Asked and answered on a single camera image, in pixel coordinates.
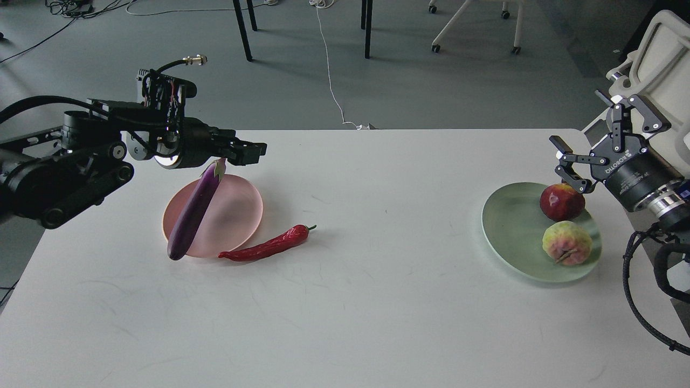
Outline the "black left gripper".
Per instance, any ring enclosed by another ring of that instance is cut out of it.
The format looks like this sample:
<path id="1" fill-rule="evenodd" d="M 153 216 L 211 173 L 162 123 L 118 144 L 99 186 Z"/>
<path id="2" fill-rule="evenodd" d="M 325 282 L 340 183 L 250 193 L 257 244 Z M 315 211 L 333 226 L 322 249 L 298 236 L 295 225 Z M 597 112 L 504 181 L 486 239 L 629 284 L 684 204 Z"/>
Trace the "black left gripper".
<path id="1" fill-rule="evenodd" d="M 161 151 L 157 163 L 165 169 L 190 169 L 204 165 L 222 150 L 231 165 L 257 164 L 268 148 L 266 143 L 249 142 L 237 137 L 236 130 L 207 125 L 197 118 L 183 119 L 175 150 Z"/>

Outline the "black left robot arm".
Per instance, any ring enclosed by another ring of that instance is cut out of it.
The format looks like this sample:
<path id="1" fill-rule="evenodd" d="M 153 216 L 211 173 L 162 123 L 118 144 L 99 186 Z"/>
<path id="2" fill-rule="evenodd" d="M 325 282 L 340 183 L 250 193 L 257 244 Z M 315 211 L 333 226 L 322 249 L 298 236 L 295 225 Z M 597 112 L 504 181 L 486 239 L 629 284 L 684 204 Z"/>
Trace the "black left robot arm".
<path id="1" fill-rule="evenodd" d="M 232 165 L 259 162 L 266 155 L 265 143 L 241 140 L 234 130 L 185 115 L 185 103 L 197 95 L 197 86 L 165 72 L 206 63 L 198 54 L 141 69 L 135 102 L 39 95 L 3 109 L 2 121 L 8 121 L 49 104 L 75 106 L 59 126 L 2 142 L 2 222 L 34 219 L 46 229 L 66 224 L 133 179 L 127 156 L 155 160 L 169 170 L 200 167 L 210 158 Z"/>

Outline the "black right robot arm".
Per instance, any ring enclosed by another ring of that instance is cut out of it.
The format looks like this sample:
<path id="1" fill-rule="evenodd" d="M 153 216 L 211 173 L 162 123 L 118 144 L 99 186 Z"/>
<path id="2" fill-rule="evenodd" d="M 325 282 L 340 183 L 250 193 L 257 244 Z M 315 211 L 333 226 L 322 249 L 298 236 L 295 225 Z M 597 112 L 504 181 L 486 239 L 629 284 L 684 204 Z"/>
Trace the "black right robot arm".
<path id="1" fill-rule="evenodd" d="M 574 153 L 559 137 L 550 141 L 557 148 L 555 172 L 575 191 L 587 194 L 601 183 L 630 213 L 648 210 L 656 221 L 648 229 L 631 234 L 623 255 L 624 295 L 635 318 L 651 336 L 671 351 L 688 355 L 688 346 L 671 339 L 651 325 L 633 301 L 629 277 L 633 254 L 645 240 L 659 248 L 652 259 L 654 278 L 662 292 L 688 303 L 688 292 L 675 289 L 668 280 L 670 258 L 688 261 L 688 178 L 685 178 L 647 138 L 670 130 L 671 123 L 658 108 L 640 95 L 612 98 L 596 90 L 607 105 L 608 133 L 586 155 Z"/>

